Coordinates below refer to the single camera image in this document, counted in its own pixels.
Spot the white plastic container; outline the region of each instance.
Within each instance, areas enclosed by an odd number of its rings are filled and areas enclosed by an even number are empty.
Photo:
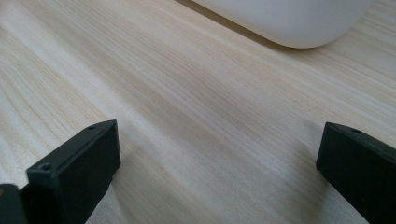
[[[349,30],[375,0],[193,0],[278,44],[307,49]]]

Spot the wooden table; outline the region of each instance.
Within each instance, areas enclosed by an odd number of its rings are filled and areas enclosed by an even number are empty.
[[[324,123],[396,147],[396,1],[317,49],[187,0],[0,1],[0,183],[117,119],[89,223],[366,223],[321,176]]]

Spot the black plastic part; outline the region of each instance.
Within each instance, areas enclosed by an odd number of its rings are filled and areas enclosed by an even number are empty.
[[[396,223],[396,149],[328,122],[317,168],[367,221]]]
[[[20,215],[26,215],[30,224],[85,223],[119,168],[117,122],[97,123],[30,167],[29,184],[14,200],[21,198]]]
[[[0,185],[0,223],[27,224],[20,192],[15,185]]]

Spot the light wood grain surface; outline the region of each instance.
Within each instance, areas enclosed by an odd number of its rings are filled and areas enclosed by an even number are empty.
[[[187,0],[1,0],[0,183],[107,119],[89,223],[366,223],[315,161],[325,121],[396,147],[396,1],[298,50]]]

